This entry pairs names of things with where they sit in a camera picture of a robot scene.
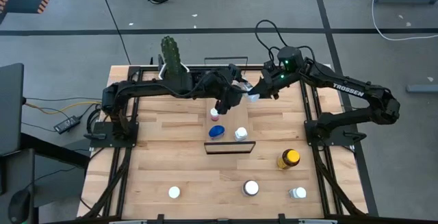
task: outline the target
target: green cactus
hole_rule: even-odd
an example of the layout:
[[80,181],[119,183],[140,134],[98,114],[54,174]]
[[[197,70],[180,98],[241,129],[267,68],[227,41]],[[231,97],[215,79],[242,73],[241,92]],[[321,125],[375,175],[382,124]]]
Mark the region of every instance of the green cactus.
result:
[[180,77],[183,74],[177,42],[170,36],[162,39],[162,52],[166,63],[166,79]]

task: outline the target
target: wooden tabletop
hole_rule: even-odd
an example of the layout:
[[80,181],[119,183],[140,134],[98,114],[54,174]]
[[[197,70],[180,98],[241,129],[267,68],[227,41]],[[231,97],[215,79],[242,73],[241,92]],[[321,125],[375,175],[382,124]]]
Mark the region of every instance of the wooden tabletop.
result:
[[[113,66],[108,85],[126,80],[127,71],[128,66]],[[156,75],[148,72],[143,79]],[[260,72],[248,71],[246,76],[255,85]],[[342,112],[336,90],[318,92],[323,112]],[[303,127],[305,111],[299,84],[282,89],[277,100],[247,102],[247,140],[257,142],[250,154],[205,153],[207,103],[210,105],[206,99],[171,96],[140,99],[140,129],[129,166],[123,219],[156,219],[158,214],[164,214],[165,219],[276,219],[279,213],[286,218],[323,217],[315,164]],[[286,149],[297,150],[300,163],[280,170],[276,158]],[[82,193],[88,205],[92,206],[107,186],[113,151],[104,149],[88,166]],[[339,185],[366,212],[353,154],[342,147],[331,147],[331,154]],[[242,184],[250,179],[260,187],[255,197],[242,194]],[[326,185],[334,213],[333,196]],[[178,199],[168,196],[171,186],[181,189]],[[307,197],[291,198],[288,190],[299,186],[307,190]],[[110,214],[115,213],[118,189],[114,192]],[[87,211],[81,204],[78,216]]]

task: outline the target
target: gray floor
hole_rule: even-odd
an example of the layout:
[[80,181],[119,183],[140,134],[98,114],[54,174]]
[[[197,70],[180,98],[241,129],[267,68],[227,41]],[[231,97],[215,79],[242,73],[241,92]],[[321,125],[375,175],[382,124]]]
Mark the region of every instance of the gray floor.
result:
[[[121,29],[254,27],[267,18],[279,27],[322,28],[316,0],[108,0]],[[332,28],[372,28],[371,0],[324,0]],[[438,5],[377,5],[380,27],[438,27]],[[44,14],[8,14],[0,30],[114,29],[104,0],[51,0]],[[124,35],[133,64],[148,64],[159,53],[164,35]],[[178,34],[181,57],[203,64],[204,57],[248,56],[250,63],[267,60],[253,34]],[[290,45],[309,45],[317,59],[332,63],[324,34],[284,34]],[[412,35],[389,35],[400,38]],[[276,34],[262,34],[280,45]],[[389,87],[402,104],[400,120],[391,126],[365,124],[363,141],[376,204],[381,216],[438,220],[438,95],[412,95],[407,84],[436,84],[438,38],[389,42],[379,35],[334,35],[344,74]],[[0,65],[25,64],[25,96],[99,97],[111,65],[126,64],[118,36],[0,36]],[[430,83],[428,77],[435,78]],[[43,103],[61,108],[71,102]],[[353,105],[365,105],[352,99]],[[85,107],[68,114],[81,114]],[[44,127],[61,115],[43,115],[23,108],[23,120]],[[57,134],[23,126],[23,130],[57,145],[81,139],[85,127]],[[65,173],[65,178],[75,177]],[[80,192],[81,183],[72,184]],[[73,196],[41,209],[42,221],[72,219],[79,199]]]

